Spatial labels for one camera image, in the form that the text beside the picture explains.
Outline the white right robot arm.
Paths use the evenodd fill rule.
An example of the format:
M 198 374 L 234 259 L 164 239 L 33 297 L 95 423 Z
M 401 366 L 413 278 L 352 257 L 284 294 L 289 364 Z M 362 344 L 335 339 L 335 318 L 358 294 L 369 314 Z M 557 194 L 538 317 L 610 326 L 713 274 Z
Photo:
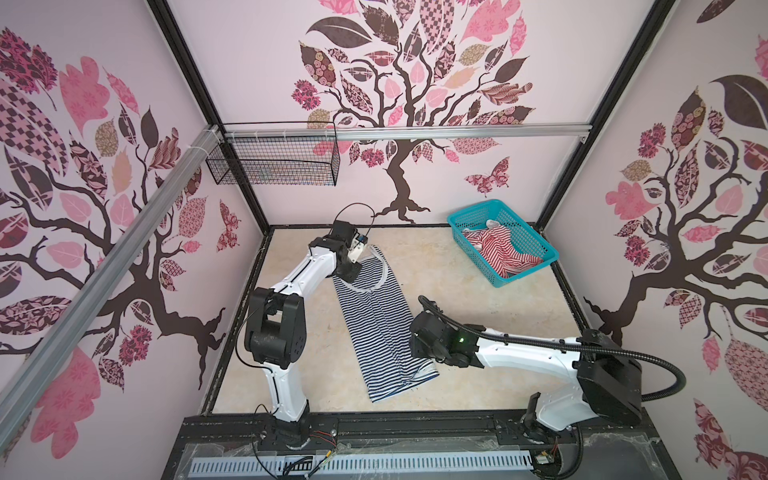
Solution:
M 615 353 L 616 345 L 597 331 L 565 339 L 511 336 L 482 325 L 451 323 L 427 310 L 409 330 L 415 358 L 458 368 L 522 369 L 559 379 L 558 390 L 530 396 L 519 420 L 524 435 L 535 442 L 596 418 L 621 426 L 641 422 L 642 367 Z

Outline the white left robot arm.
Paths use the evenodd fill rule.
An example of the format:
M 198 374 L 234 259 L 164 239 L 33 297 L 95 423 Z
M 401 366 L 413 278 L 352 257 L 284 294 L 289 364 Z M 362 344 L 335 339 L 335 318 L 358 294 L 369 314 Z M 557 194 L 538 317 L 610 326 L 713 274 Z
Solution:
M 354 281 L 368 239 L 352 224 L 336 220 L 330 232 L 309 243 L 299 264 L 270 288 L 249 295 L 243 345 L 254 366 L 270 381 L 274 415 L 282 423 L 297 424 L 309 412 L 300 375 L 293 365 L 307 339 L 305 303 L 327 278 Z

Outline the blue white striped tank top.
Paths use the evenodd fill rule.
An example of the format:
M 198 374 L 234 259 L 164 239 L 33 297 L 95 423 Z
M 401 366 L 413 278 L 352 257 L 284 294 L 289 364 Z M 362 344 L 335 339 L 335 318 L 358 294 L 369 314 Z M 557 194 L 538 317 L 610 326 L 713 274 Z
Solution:
M 354 282 L 334 278 L 333 283 L 371 402 L 397 396 L 439 376 L 432 360 L 411 353 L 414 316 L 378 247 L 370 248 Z

